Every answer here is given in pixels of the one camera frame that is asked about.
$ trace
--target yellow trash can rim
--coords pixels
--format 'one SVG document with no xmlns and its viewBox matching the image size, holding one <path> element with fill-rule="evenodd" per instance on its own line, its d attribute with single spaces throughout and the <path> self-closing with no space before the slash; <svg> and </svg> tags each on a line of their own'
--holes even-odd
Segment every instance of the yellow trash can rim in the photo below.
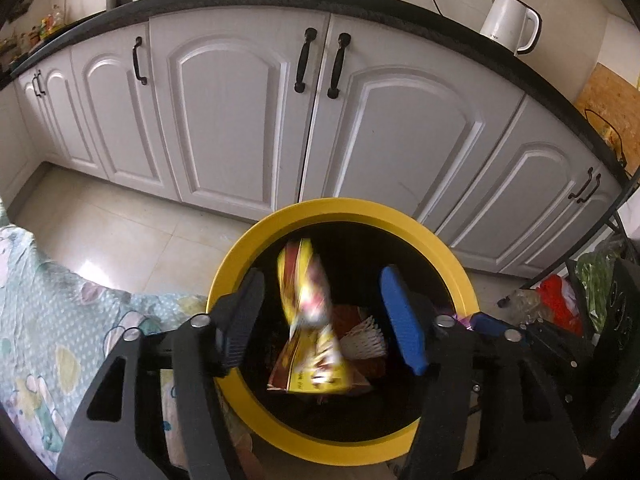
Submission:
<svg viewBox="0 0 640 480">
<path fill-rule="evenodd" d="M 297 229 L 324 222 L 355 222 L 385 230 L 413 246 L 440 274 L 460 317 L 479 311 L 466 272 L 440 239 L 412 218 L 387 206 L 354 198 L 320 198 L 288 206 L 251 227 L 222 261 L 211 285 L 207 312 L 218 298 L 238 290 L 253 261 L 271 244 Z M 226 401 L 264 440 L 310 462 L 357 466 L 384 462 L 407 453 L 418 420 L 399 431 L 363 442 L 332 442 L 310 437 L 271 415 L 234 369 L 218 380 Z"/>
</svg>

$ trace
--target teapot handle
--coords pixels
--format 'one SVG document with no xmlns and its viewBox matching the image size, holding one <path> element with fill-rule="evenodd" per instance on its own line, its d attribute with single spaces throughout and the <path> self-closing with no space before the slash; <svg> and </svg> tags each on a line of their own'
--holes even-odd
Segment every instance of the teapot handle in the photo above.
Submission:
<svg viewBox="0 0 640 480">
<path fill-rule="evenodd" d="M 542 16 L 536 11 L 527 7 L 526 19 L 533 22 L 533 33 L 527 44 L 517 49 L 516 54 L 528 54 L 531 52 L 540 39 L 540 33 L 542 32 Z"/>
</svg>

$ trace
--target countertop edge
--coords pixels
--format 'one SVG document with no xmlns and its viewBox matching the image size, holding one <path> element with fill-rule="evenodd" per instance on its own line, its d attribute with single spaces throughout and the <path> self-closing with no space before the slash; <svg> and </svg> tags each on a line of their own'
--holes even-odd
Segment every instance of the countertop edge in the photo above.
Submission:
<svg viewBox="0 0 640 480">
<path fill-rule="evenodd" d="M 562 121 L 607 167 L 623 186 L 628 182 L 614 153 L 580 112 L 535 70 L 509 50 L 449 18 L 401 0 L 137 0 L 86 20 L 25 60 L 11 72 L 10 80 L 46 57 L 81 41 L 118 28 L 148 21 L 153 16 L 204 7 L 272 6 L 321 10 L 380 23 L 402 30 L 462 54 L 499 74 Z M 0 80 L 0 90 L 7 78 Z"/>
</svg>

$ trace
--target kitchen cabinet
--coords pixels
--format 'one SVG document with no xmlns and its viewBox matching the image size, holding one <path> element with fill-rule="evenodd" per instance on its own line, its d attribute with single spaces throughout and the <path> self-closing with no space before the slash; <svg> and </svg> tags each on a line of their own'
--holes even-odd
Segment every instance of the kitchen cabinet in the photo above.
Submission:
<svg viewBox="0 0 640 480">
<path fill-rule="evenodd" d="M 594 194 L 578 203 L 598 174 Z M 526 97 L 436 234 L 465 267 L 531 277 L 577 242 L 619 192 L 587 147 Z"/>
<path fill-rule="evenodd" d="M 13 85 L 0 92 L 0 198 L 7 207 L 38 166 Z"/>
<path fill-rule="evenodd" d="M 36 71 L 29 70 L 14 82 L 28 134 L 42 160 L 64 165 L 62 143 L 49 123 L 49 113 L 37 89 Z"/>
<path fill-rule="evenodd" d="M 136 79 L 134 56 L 145 84 Z M 71 61 L 87 125 L 108 178 L 177 200 L 156 109 L 148 25 L 83 41 L 71 48 Z"/>
<path fill-rule="evenodd" d="M 184 202 L 249 219 L 297 202 L 328 19 L 270 7 L 151 18 L 159 116 Z"/>
<path fill-rule="evenodd" d="M 344 63 L 337 96 L 329 96 Z M 502 136 L 524 93 L 431 41 L 331 17 L 301 199 L 363 198 L 437 228 Z"/>
<path fill-rule="evenodd" d="M 36 84 L 46 103 L 50 128 L 62 143 L 62 165 L 106 178 L 80 105 L 71 52 L 62 50 L 36 67 Z"/>
</svg>

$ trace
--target white appliance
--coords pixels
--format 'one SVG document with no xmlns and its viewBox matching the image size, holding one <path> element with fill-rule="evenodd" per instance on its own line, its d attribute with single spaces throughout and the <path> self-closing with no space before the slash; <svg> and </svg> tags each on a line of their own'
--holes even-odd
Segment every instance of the white appliance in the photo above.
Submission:
<svg viewBox="0 0 640 480">
<path fill-rule="evenodd" d="M 533 22 L 530 38 L 523 38 L 527 22 Z M 480 34 L 491 38 L 514 54 L 528 54 L 540 39 L 542 17 L 520 0 L 494 0 Z"/>
</svg>

